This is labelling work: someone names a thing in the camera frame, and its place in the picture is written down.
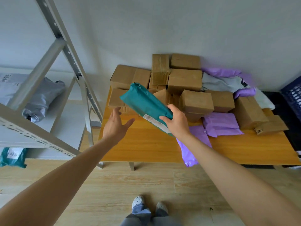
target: wooden table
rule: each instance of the wooden table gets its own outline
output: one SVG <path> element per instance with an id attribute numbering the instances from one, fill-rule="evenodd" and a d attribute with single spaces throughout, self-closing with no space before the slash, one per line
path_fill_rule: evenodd
<path id="1" fill-rule="evenodd" d="M 111 89 L 99 139 L 102 138 L 103 127 L 112 111 L 107 106 L 110 94 Z M 266 115 L 273 114 L 269 109 L 264 109 L 264 112 Z M 136 121 L 119 144 L 103 157 L 103 161 L 129 162 L 132 170 L 134 170 L 133 162 L 183 163 L 181 149 L 174 137 L 162 132 L 138 115 L 121 115 L 122 124 L 130 118 L 135 118 Z M 201 125 L 201 120 L 189 125 Z M 254 130 L 242 131 L 244 135 L 209 137 L 212 148 L 239 164 L 301 165 L 284 132 L 258 136 Z"/>

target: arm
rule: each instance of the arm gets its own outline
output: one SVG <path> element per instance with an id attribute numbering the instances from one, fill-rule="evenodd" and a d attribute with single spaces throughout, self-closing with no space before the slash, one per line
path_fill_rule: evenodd
<path id="1" fill-rule="evenodd" d="M 126 134 L 135 119 L 121 124 L 115 108 L 103 138 L 23 190 L 0 209 L 1 225 L 54 225 L 102 157 Z"/>
<path id="2" fill-rule="evenodd" d="M 160 117 L 193 153 L 232 209 L 248 226 L 300 225 L 301 211 L 270 184 L 190 134 L 185 114 L 168 105 L 173 119 Z"/>

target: dark blue plastic crate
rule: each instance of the dark blue plastic crate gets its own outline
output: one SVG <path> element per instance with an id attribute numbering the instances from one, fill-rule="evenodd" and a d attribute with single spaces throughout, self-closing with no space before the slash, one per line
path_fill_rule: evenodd
<path id="1" fill-rule="evenodd" d="M 280 93 L 301 121 L 301 76 L 281 89 Z"/>

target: teal plastic mailer bag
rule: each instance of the teal plastic mailer bag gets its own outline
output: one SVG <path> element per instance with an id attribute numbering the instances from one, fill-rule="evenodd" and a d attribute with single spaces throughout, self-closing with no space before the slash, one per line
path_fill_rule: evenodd
<path id="1" fill-rule="evenodd" d="M 5 147 L 0 155 L 0 167 L 12 166 L 26 168 L 24 164 L 27 148 Z"/>
<path id="2" fill-rule="evenodd" d="M 130 90 L 120 96 L 120 99 L 144 119 L 148 120 L 170 136 L 173 136 L 166 123 L 159 119 L 159 116 L 172 119 L 173 114 L 171 110 L 160 102 L 144 86 L 139 83 L 132 83 Z"/>

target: metal shelving unit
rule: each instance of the metal shelving unit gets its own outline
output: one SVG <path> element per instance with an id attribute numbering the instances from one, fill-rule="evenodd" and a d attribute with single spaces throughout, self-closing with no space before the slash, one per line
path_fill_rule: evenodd
<path id="1" fill-rule="evenodd" d="M 91 110 L 97 114 L 100 122 L 102 122 L 103 112 L 54 1 L 36 0 L 36 3 L 49 24 L 55 40 L 8 105 L 0 104 L 0 132 L 3 133 L 0 137 L 0 147 L 29 148 L 29 158 L 70 159 L 80 154 L 79 146 L 85 130 L 88 131 L 90 145 L 93 145 Z M 49 76 L 47 73 L 60 52 L 64 53 L 74 73 L 68 76 L 59 73 L 56 76 L 52 73 Z M 1 71 L 11 73 L 12 70 L 2 68 Z M 26 71 L 15 69 L 14 73 L 20 72 Z M 23 118 L 21 111 L 45 76 L 53 81 L 63 78 L 66 90 L 51 103 L 46 117 L 35 124 Z M 80 87 L 82 103 L 68 103 L 68 97 L 76 87 Z M 102 166 L 103 163 L 98 164 L 98 167 L 102 168 Z"/>

